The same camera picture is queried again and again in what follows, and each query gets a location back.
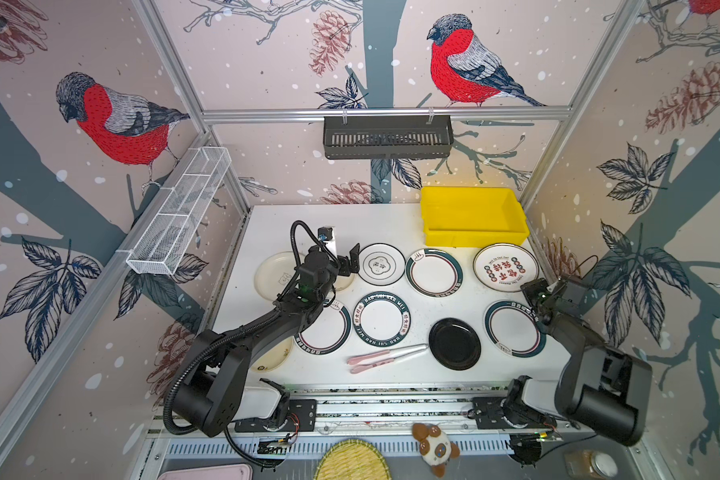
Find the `white plate green red rim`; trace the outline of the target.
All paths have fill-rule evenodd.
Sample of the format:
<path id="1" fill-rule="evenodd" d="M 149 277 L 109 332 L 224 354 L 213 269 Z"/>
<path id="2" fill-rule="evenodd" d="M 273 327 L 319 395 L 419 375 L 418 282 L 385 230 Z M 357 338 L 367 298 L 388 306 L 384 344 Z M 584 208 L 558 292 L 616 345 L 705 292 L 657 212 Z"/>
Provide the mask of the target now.
<path id="1" fill-rule="evenodd" d="M 433 298 L 453 295 L 464 279 L 459 262 L 448 252 L 435 248 L 412 253 L 406 261 L 405 275 L 415 291 Z"/>

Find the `white plate red characters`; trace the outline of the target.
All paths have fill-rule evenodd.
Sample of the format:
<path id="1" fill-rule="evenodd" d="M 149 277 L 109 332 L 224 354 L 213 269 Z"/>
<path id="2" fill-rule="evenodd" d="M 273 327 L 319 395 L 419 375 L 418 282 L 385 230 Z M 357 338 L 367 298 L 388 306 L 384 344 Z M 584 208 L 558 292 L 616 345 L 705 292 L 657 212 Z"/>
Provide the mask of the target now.
<path id="1" fill-rule="evenodd" d="M 520 292 L 524 284 L 537 280 L 541 272 L 531 252 L 508 243 L 481 249 L 473 259 L 473 270 L 484 286 L 504 293 Z"/>

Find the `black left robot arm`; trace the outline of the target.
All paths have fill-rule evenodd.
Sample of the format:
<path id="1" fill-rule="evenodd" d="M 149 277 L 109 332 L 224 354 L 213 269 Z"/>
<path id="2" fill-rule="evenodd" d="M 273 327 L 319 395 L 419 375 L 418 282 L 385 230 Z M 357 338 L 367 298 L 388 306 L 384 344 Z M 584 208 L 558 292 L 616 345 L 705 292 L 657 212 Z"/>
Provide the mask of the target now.
<path id="1" fill-rule="evenodd" d="M 294 221 L 294 275 L 273 309 L 235 329 L 204 330 L 195 337 L 164 394 L 162 419 L 169 433 L 214 437 L 236 421 L 273 418 L 277 426 L 285 421 L 290 394 L 264 378 L 248 384 L 248 373 L 264 354 L 314 324 L 333 303 L 339 276 L 359 272 L 360 245 L 338 256 L 325 243 L 332 238 L 330 227 L 314 234 L 304 221 Z"/>

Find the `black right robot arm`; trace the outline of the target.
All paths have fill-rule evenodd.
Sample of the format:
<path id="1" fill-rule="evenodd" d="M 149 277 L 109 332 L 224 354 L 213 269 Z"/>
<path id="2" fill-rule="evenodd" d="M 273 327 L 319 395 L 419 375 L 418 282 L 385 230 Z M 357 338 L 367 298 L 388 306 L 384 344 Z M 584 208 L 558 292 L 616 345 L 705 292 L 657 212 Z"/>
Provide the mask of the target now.
<path id="1" fill-rule="evenodd" d="M 623 446 L 642 438 L 652 382 L 644 360 L 611 347 L 579 317 L 585 286 L 573 276 L 550 285 L 539 278 L 521 286 L 539 331 L 569 354 L 552 387 L 528 376 L 510 383 L 502 411 L 509 423 L 552 426 L 556 417 L 591 428 Z"/>

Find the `yellow plastic bin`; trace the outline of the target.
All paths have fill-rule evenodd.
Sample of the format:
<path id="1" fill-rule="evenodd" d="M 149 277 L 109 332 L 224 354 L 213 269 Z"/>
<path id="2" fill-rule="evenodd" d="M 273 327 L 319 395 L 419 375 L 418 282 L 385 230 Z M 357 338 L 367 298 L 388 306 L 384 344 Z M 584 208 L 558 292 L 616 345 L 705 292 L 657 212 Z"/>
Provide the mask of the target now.
<path id="1" fill-rule="evenodd" d="M 530 234 L 525 212 L 509 188 L 428 186 L 421 190 L 420 207 L 429 247 L 520 246 Z"/>

